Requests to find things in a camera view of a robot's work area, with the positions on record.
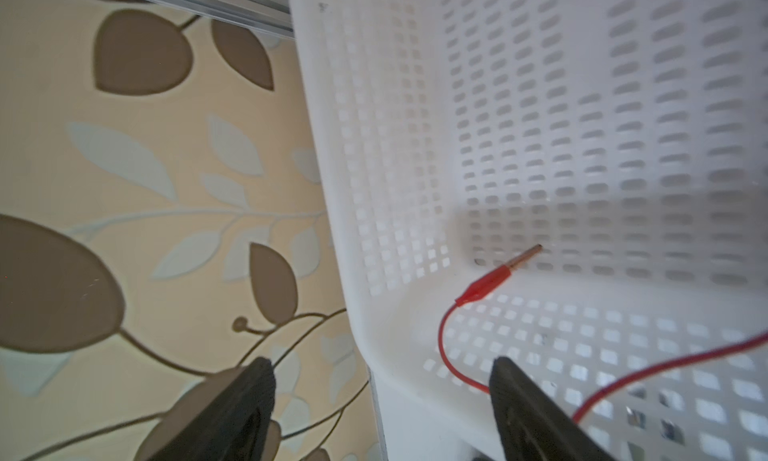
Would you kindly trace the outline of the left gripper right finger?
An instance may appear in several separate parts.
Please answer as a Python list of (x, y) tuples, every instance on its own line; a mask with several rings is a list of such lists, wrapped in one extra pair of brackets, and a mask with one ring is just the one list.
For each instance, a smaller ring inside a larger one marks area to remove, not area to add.
[(489, 394), (507, 460), (613, 460), (511, 359), (494, 361)]

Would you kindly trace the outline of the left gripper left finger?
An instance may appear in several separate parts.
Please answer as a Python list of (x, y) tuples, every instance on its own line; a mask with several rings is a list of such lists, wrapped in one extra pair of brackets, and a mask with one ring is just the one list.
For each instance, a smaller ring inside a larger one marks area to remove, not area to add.
[(269, 359), (231, 368), (190, 389), (142, 442), (137, 460), (273, 458), (276, 377)]

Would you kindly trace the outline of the left white plastic basket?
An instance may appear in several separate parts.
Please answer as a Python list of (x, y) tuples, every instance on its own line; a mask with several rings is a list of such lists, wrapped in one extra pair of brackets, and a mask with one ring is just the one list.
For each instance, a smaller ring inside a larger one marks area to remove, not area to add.
[(566, 413), (767, 327), (767, 0), (289, 0), (355, 341), (503, 458), (514, 360)]

